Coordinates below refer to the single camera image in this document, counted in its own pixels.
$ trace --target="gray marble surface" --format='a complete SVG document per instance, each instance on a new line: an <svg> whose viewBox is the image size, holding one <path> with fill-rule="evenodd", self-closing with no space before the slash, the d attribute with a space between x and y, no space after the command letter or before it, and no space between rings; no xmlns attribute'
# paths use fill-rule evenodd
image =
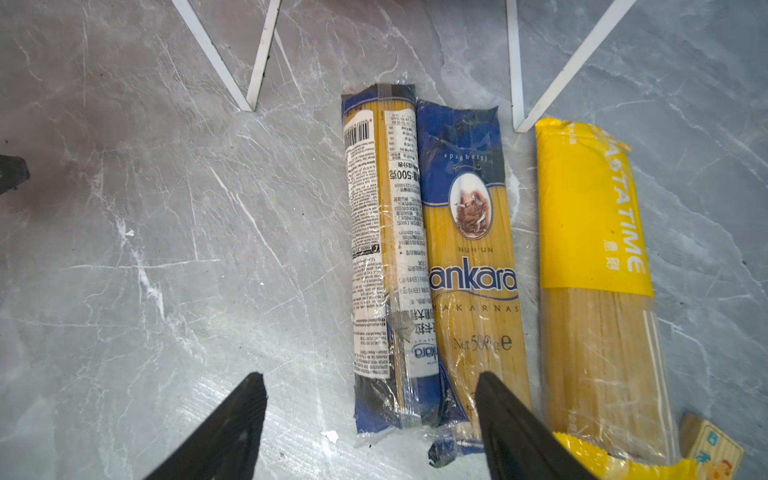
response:
<svg viewBox="0 0 768 480"><path fill-rule="evenodd" d="M529 109L608 5L521 0ZM265 2L194 3L245 88ZM407 79L499 105L536 410L535 139L510 128L505 8L285 0L255 114L169 1L0 2L0 477L143 478L250 371L257 478L483 478L358 446L339 95ZM549 113L629 143L676 414L768 468L768 8L643 0ZM331 443L321 432L335 430Z"/></svg>

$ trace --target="white debris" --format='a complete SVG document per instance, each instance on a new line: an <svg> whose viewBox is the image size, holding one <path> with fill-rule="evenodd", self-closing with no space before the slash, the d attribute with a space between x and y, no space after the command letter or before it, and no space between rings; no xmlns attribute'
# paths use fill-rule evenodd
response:
<svg viewBox="0 0 768 480"><path fill-rule="evenodd" d="M320 435L330 440L331 443L333 443L334 445L336 444L336 442L339 441L339 434L336 433L336 430L329 430L328 432L320 432Z"/></svg>

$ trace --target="white label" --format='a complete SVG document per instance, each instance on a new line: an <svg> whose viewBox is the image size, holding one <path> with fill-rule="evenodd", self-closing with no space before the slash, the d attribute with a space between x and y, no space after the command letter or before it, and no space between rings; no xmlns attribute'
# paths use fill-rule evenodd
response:
<svg viewBox="0 0 768 480"><path fill-rule="evenodd" d="M344 144L352 211L354 370L372 379L388 379L389 341L372 111L361 110L347 123Z"/></svg>
<svg viewBox="0 0 768 480"><path fill-rule="evenodd" d="M409 312L414 321L410 343L406 343L409 376L437 375L435 314L429 290L426 232L416 155L416 113L410 108L385 111L384 120L397 248L396 287L400 303L392 309Z"/></svg>

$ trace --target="white metal leg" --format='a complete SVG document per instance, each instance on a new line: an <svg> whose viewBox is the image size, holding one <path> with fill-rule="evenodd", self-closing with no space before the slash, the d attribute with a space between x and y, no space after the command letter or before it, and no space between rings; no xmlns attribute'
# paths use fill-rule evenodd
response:
<svg viewBox="0 0 768 480"><path fill-rule="evenodd" d="M518 0L507 0L507 36L509 40L509 80L512 86L512 127L517 130L525 118L523 102L523 67L520 61Z"/></svg>
<svg viewBox="0 0 768 480"><path fill-rule="evenodd" d="M515 15L515 22L514 27L511 27L509 24L509 3L514 3L515 0L509 0L508 6L507 6L507 33L508 35L512 36L518 36L518 24L517 24L517 15ZM619 20L624 17L624 14L627 13L627 10L635 3L635 0L614 0L614 2L611 4L610 7L608 7L608 10L605 11L603 16L598 20L598 23L595 24L594 28L592 28L592 31L589 32L589 35L584 39L584 41L579 45L579 48L576 49L576 52L574 52L573 56L570 60L568 60L568 63L565 64L562 70L560 70L560 73L558 76L553 80L553 82L549 85L549 88L547 88L547 91L544 92L544 94L541 96L541 98L538 99L536 102L536 105L531 109L531 113L528 114L528 116L523 120L523 122L519 125L519 127L515 127L515 131L518 133L525 133L529 130L531 130L531 127L533 127L539 118L544 114L544 112L549 108L549 106L552 104L552 102L557 98L557 96L560 94L560 92L565 88L565 85L568 84L569 81L576 75L576 72L579 71L579 68L587 61L587 59L594 53L595 50L598 49L598 46L600 46L600 43L605 39L605 37L608 36L609 33L611 33L611 30L614 29L616 24L619 22ZM516 38L514 40L514 43L517 45L518 48L518 55L519 55L519 39ZM509 40L510 44L510 64L511 64L511 58L512 58L512 52L511 52L511 46L513 44L513 39L510 38ZM511 79L512 84L515 84L515 79ZM515 87L512 87L512 117L515 116Z"/></svg>
<svg viewBox="0 0 768 480"><path fill-rule="evenodd" d="M187 27L192 31L192 35L194 35L197 43L200 44L200 48L205 52L205 56L208 57L208 61L213 65L214 70L216 70L216 73L221 77L221 81L224 82L224 85L227 86L227 90L230 91L232 98L237 102L237 106L240 107L240 110L253 111L253 107L248 105L248 101L243 95L243 92L240 91L237 83L235 83L235 79L230 73L229 68L224 64L224 60L221 59L219 51L210 40L208 32L205 31L203 24L200 23L200 19L197 17L194 9L192 9L192 5L190 5L188 0L173 0L173 2L176 9L179 11L179 14L187 23Z"/></svg>
<svg viewBox="0 0 768 480"><path fill-rule="evenodd" d="M259 100L261 83L264 80L264 68L266 68L266 58L270 54L272 37L277 23L277 12L280 10L280 0L270 0L270 6L266 9L266 19L264 20L264 30L261 31L261 41L259 41L259 50L256 52L256 61L253 63L253 73L250 76L248 85L248 94L246 98L248 105L252 110L256 110L256 102Z"/></svg>

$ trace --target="dry pasta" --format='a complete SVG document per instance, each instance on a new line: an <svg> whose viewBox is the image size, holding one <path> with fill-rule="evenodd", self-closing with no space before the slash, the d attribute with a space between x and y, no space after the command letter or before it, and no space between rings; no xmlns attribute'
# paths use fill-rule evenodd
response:
<svg viewBox="0 0 768 480"><path fill-rule="evenodd" d="M675 463L629 147L554 118L536 135L547 423L612 455Z"/></svg>
<svg viewBox="0 0 768 480"><path fill-rule="evenodd" d="M475 409L480 373L495 373L530 406L515 260L496 109L417 107L429 279L442 363L452 384L432 446L445 465L481 450Z"/></svg>
<svg viewBox="0 0 768 480"><path fill-rule="evenodd" d="M438 414L414 103L412 85L390 84L342 100L359 433L430 424Z"/></svg>

